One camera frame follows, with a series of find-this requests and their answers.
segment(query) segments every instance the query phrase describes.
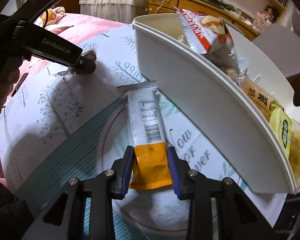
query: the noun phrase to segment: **barcode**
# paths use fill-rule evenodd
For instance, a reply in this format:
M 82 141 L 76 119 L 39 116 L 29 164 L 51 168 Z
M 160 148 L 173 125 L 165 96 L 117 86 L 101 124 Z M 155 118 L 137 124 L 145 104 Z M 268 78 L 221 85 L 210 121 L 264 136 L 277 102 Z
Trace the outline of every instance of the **barcode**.
M 145 125 L 147 143 L 161 141 L 161 134 L 158 124 Z

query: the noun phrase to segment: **person's hand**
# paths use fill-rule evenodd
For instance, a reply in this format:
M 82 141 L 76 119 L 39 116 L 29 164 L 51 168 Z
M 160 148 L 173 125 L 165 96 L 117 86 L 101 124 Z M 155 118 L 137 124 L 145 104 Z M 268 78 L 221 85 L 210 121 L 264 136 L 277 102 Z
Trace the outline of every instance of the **person's hand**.
M 13 90 L 13 84 L 17 83 L 20 77 L 20 71 L 14 70 L 11 72 L 5 83 L 0 83 L 0 113 L 4 103 L 7 100 L 7 96 Z

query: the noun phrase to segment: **green snack package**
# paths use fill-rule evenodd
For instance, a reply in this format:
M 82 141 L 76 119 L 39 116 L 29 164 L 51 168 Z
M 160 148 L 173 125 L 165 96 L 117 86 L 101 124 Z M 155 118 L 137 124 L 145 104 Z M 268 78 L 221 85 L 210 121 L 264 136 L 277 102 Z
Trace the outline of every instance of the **green snack package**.
M 291 119 L 277 106 L 270 114 L 269 125 L 274 131 L 286 157 L 289 158 L 292 128 Z

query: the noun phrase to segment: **snack package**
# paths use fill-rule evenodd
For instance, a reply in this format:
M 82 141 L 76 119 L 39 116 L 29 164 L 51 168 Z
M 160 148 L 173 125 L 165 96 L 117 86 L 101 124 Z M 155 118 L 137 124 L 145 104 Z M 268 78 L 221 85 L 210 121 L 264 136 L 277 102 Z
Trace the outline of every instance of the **snack package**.
M 289 162 L 297 182 L 297 188 L 300 189 L 300 124 L 293 119 Z
M 224 73 L 239 87 L 242 85 L 244 80 L 248 78 L 247 68 L 240 73 L 237 73 L 233 68 L 228 68 L 224 71 Z
M 240 73 L 233 40 L 225 23 L 213 16 L 177 9 L 187 44 L 222 71 Z
M 136 161 L 130 188 L 154 189 L 171 185 L 167 145 L 155 100 L 156 82 L 120 87 L 128 97 L 128 130 Z
M 292 128 L 291 119 L 277 106 L 270 114 L 269 125 L 277 137 L 284 154 L 289 158 Z
M 278 106 L 282 110 L 283 107 L 262 87 L 258 86 L 252 80 L 246 78 L 241 84 L 240 88 L 243 92 L 252 100 L 252 102 L 258 107 L 261 113 L 269 122 L 271 112 Z

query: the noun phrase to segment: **nutrition label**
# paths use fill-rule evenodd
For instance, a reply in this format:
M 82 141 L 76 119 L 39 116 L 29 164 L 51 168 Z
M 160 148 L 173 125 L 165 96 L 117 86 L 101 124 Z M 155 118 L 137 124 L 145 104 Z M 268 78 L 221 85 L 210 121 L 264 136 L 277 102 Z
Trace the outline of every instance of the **nutrition label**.
M 139 101 L 139 109 L 141 114 L 141 120 L 143 122 L 157 119 L 157 112 L 153 100 Z

